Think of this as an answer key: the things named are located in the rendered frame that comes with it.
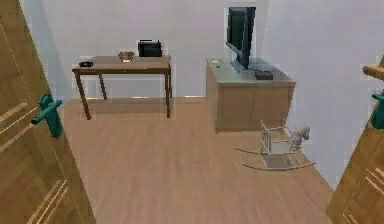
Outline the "light wooden cabinet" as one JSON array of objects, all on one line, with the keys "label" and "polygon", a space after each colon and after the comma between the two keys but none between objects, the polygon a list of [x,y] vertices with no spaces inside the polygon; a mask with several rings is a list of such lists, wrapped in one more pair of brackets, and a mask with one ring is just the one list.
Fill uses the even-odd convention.
[{"label": "light wooden cabinet", "polygon": [[[256,71],[270,71],[272,80],[257,80]],[[259,131],[285,123],[296,81],[273,64],[256,58],[249,70],[237,72],[225,58],[206,60],[206,98],[216,132]]]}]

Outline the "black boxy radio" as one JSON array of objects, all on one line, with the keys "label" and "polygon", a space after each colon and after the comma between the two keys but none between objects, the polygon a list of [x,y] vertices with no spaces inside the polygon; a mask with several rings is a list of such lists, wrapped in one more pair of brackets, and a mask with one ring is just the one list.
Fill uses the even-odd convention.
[{"label": "black boxy radio", "polygon": [[159,40],[140,40],[138,42],[138,52],[140,57],[161,57],[162,44]]}]

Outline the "black television set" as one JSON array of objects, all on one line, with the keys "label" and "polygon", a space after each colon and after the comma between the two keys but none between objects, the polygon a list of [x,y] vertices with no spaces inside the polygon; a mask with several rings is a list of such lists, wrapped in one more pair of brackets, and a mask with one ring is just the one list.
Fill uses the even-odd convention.
[{"label": "black television set", "polygon": [[236,54],[231,65],[237,72],[248,69],[255,7],[230,7],[226,45]]}]

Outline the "brown wooden room door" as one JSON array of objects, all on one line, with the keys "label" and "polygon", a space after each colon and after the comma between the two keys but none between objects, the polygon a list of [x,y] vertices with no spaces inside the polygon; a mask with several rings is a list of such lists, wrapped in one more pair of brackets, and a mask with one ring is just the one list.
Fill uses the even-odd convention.
[{"label": "brown wooden room door", "polygon": [[64,130],[53,139],[39,99],[51,94],[19,0],[0,0],[0,224],[96,224]]},{"label": "brown wooden room door", "polygon": [[327,207],[332,224],[384,224],[384,130],[373,112]]}]

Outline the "pale wooden rocking horse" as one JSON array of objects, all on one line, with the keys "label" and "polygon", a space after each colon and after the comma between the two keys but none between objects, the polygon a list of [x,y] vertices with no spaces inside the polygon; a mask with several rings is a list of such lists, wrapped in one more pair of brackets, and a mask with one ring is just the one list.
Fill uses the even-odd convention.
[{"label": "pale wooden rocking horse", "polygon": [[297,157],[297,151],[302,149],[304,140],[310,138],[309,126],[290,129],[287,126],[268,128],[260,121],[261,139],[260,150],[248,150],[236,147],[236,150],[257,155],[262,162],[262,167],[241,163],[242,166],[263,171],[289,171],[315,165],[310,160],[301,160]]}]

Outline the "brown wooden table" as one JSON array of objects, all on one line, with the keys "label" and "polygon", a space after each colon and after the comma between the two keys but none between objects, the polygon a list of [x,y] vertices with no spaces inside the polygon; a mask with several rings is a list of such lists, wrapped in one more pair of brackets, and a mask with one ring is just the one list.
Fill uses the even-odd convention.
[{"label": "brown wooden table", "polygon": [[91,119],[87,99],[82,85],[82,76],[98,76],[102,90],[103,99],[107,99],[104,75],[163,75],[165,78],[164,89],[166,99],[166,114],[171,117],[170,99],[172,98],[172,69],[171,56],[164,55],[161,57],[138,57],[134,56],[131,62],[122,62],[118,56],[94,56],[86,61],[93,62],[92,67],[80,67],[79,65],[72,69],[76,84],[78,87],[80,99],[83,105],[85,117]]}]

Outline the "brown bowl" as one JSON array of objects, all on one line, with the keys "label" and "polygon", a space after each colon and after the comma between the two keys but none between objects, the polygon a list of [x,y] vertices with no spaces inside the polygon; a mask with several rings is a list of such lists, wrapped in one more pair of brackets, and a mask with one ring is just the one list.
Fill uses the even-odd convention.
[{"label": "brown bowl", "polygon": [[119,52],[118,57],[122,62],[131,62],[134,58],[134,53],[132,51],[129,52]]}]

